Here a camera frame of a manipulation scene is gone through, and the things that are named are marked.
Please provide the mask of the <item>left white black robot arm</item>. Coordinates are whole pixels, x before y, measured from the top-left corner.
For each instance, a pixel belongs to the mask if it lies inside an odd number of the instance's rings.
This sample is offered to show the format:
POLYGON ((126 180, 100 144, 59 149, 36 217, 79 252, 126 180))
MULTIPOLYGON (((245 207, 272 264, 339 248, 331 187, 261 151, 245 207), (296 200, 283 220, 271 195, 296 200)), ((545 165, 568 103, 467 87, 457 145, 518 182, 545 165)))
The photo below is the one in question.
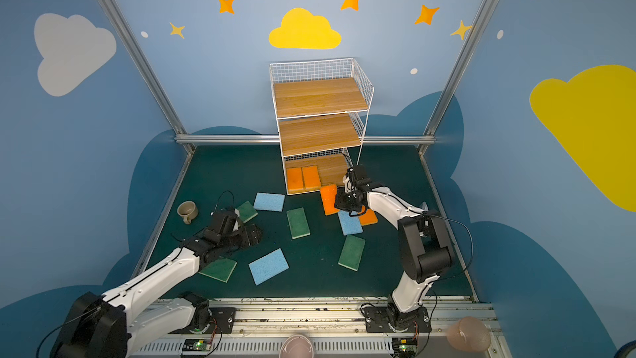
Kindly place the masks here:
POLYGON ((128 357, 173 331, 205 331, 212 322, 209 301, 185 293, 163 308, 150 309, 162 295, 215 261, 257 245, 263 236, 237 211, 216 210, 209 226, 182 240, 166 258, 126 283, 74 301, 55 328, 52 357, 128 357))

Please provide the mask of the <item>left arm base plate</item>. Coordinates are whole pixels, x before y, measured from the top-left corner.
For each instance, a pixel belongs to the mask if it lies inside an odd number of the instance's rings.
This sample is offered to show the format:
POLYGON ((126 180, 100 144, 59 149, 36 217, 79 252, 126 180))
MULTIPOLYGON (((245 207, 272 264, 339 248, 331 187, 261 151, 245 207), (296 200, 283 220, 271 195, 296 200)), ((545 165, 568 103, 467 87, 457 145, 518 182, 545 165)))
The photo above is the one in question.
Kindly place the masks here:
POLYGON ((217 331, 231 334, 235 324, 236 308, 197 308, 186 328, 190 333, 212 333, 217 331))

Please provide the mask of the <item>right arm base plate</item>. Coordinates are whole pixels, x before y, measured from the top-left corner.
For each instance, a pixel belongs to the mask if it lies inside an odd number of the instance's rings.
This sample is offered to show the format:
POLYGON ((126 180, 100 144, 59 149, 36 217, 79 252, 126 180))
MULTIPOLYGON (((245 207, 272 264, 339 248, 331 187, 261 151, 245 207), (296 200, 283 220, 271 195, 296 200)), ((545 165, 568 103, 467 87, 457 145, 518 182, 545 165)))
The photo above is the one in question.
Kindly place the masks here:
POLYGON ((430 316, 424 307, 410 313, 402 313, 392 304, 387 307, 376 307, 370 303, 365 303, 359 311, 363 316, 367 333, 432 331, 430 316))

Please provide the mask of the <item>orange sponge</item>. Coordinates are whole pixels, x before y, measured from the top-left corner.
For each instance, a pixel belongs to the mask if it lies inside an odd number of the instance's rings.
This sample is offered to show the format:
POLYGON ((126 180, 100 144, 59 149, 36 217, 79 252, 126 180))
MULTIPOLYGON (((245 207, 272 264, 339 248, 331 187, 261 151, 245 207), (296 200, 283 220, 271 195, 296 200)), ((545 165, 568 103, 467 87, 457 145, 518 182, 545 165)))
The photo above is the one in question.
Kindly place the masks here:
POLYGON ((286 175, 289 194, 299 193, 304 190, 303 173, 300 167, 288 168, 286 175))
POLYGON ((373 225, 379 222, 377 215, 373 210, 367 209, 359 216, 359 222, 362 226, 373 225))
POLYGON ((317 166, 303 167, 301 171, 306 191, 313 192, 321 188, 321 178, 317 166))
POLYGON ((336 184, 321 187, 320 195, 325 215, 337 214, 339 209, 336 207, 336 195, 338 187, 336 184))

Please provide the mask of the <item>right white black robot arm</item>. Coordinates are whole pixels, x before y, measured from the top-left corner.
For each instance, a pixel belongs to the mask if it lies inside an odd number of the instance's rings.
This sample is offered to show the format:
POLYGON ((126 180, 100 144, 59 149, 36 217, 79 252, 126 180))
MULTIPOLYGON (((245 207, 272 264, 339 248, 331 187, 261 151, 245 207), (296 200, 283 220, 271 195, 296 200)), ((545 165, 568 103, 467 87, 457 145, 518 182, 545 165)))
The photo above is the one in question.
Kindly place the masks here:
POLYGON ((362 166, 348 168, 343 183, 336 192, 336 209, 353 217, 372 210, 397 230, 403 274, 389 298, 389 312, 394 318, 417 312, 422 298, 455 261, 444 220, 371 181, 362 166))

